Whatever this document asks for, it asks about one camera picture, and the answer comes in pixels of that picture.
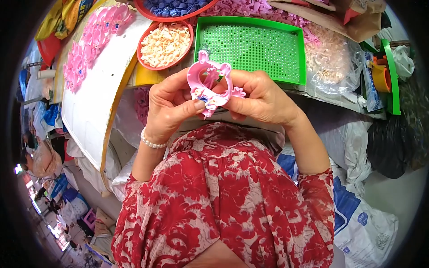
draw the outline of pearl bracelet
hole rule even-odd
[[[141,133],[141,137],[142,137],[142,141],[143,141],[147,146],[149,146],[149,147],[151,147],[151,148],[154,148],[154,149],[161,149],[161,148],[164,148],[164,147],[166,147],[166,146],[167,146],[167,144],[168,144],[168,142],[170,141],[170,139],[168,139],[168,141],[167,141],[166,143],[164,143],[164,144],[154,144],[154,143],[151,143],[150,141],[148,141],[148,140],[146,139],[146,136],[145,136],[145,129],[146,129],[146,127],[144,127],[144,128],[143,128],[142,133]]]

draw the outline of yellow bag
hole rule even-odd
[[[91,8],[92,3],[93,0],[67,1],[63,6],[62,18],[57,25],[55,36],[58,39],[66,38]]]
[[[42,21],[42,24],[37,29],[36,36],[34,37],[36,41],[45,40],[49,37],[49,35],[51,35],[53,31],[55,31],[61,18],[62,10],[62,0],[57,0],[49,13],[46,15],[45,19]]]
[[[92,7],[94,0],[57,0],[42,24],[34,39],[42,41],[52,32],[58,39],[66,38]]]

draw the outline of sleeve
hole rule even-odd
[[[299,174],[298,188],[323,241],[327,244],[332,243],[334,239],[332,169],[329,168],[323,173],[314,175]]]

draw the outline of green plastic tray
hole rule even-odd
[[[380,51],[386,53],[387,65],[389,66],[390,79],[392,81],[392,94],[387,94],[387,111],[391,114],[400,115],[399,110],[399,85],[398,74],[396,73],[395,61],[393,59],[390,42],[387,39],[381,40]]]
[[[233,69],[264,70],[272,80],[305,85],[302,29],[259,18],[200,17],[196,25],[194,60],[201,49],[210,60]]]

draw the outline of pink plastic part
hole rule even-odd
[[[278,21],[302,28],[305,43],[319,43],[317,36],[308,29],[305,30],[305,26],[311,23],[309,20],[281,9],[272,8],[267,0],[219,0],[200,16],[244,16]]]
[[[94,61],[109,42],[111,34],[119,34],[133,18],[133,13],[126,4],[104,7],[88,19],[82,37],[78,43],[73,43],[68,53],[67,63],[64,64],[63,74],[66,90],[76,93],[87,70],[92,69]]]
[[[219,64],[214,61],[209,61],[206,51],[201,50],[198,53],[198,61],[191,65],[187,73],[187,81],[190,87],[192,99],[200,99],[205,102],[205,110],[202,112],[204,119],[211,117],[217,107],[225,105],[231,96],[244,98],[246,93],[240,87],[233,88],[231,79],[231,65],[229,63]],[[205,71],[207,77],[204,82],[201,82],[200,73]],[[219,79],[219,75],[224,76],[228,89],[217,94],[210,90],[215,80]]]

